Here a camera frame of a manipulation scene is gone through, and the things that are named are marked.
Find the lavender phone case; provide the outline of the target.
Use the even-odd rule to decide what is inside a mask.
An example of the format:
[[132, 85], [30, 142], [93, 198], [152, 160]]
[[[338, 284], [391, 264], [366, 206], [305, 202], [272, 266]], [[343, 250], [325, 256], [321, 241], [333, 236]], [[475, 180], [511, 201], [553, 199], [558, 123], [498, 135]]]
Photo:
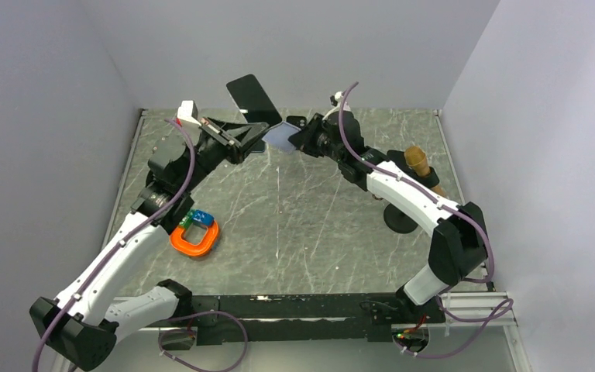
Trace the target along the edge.
[[299, 132], [298, 127], [288, 122], [281, 122], [270, 128], [262, 137], [262, 140], [271, 147], [285, 153], [291, 153], [296, 150], [296, 146], [289, 141], [289, 138]]

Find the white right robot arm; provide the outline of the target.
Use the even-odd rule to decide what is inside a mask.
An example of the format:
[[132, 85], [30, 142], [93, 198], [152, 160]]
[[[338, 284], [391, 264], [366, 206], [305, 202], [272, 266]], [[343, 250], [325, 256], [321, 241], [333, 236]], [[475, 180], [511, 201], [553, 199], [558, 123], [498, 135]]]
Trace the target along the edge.
[[405, 162], [396, 161], [397, 152], [367, 146], [350, 111], [316, 114], [288, 141], [309, 156], [334, 160], [348, 182], [387, 201], [430, 236], [427, 263], [396, 293], [397, 314], [404, 321], [417, 321], [431, 298], [464, 281], [489, 259], [480, 208], [436, 194], [426, 185], [428, 177], [418, 178], [406, 171]]

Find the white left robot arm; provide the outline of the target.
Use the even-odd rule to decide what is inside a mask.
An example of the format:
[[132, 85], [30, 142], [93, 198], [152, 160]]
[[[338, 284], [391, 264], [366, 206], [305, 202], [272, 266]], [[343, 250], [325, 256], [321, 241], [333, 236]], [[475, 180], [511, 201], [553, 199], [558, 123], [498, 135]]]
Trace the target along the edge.
[[174, 118], [170, 124], [177, 135], [156, 142], [146, 185], [117, 233], [70, 285], [31, 306], [29, 313], [40, 335], [32, 370], [39, 369], [45, 347], [76, 368], [94, 370], [130, 334], [163, 320], [179, 326], [194, 314], [191, 291], [169, 279], [128, 301], [115, 303], [115, 296], [141, 260], [188, 214], [194, 204], [191, 191], [220, 163], [242, 163], [270, 127], [265, 122], [204, 118], [193, 143], [186, 122]]

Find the blue phone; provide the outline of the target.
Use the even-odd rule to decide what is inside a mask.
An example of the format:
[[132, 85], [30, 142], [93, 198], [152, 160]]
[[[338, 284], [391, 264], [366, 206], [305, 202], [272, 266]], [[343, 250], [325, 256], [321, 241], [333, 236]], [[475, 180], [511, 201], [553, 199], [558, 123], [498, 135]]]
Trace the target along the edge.
[[263, 153], [266, 150], [266, 144], [263, 140], [257, 140], [250, 148], [251, 153]]

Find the black phone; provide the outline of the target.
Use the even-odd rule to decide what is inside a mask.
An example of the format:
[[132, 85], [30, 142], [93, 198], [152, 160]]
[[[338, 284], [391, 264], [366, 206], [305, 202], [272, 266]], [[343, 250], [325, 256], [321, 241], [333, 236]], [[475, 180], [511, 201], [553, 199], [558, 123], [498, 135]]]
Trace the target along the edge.
[[229, 81], [226, 89], [248, 123], [265, 122], [275, 126], [283, 121], [255, 74]]

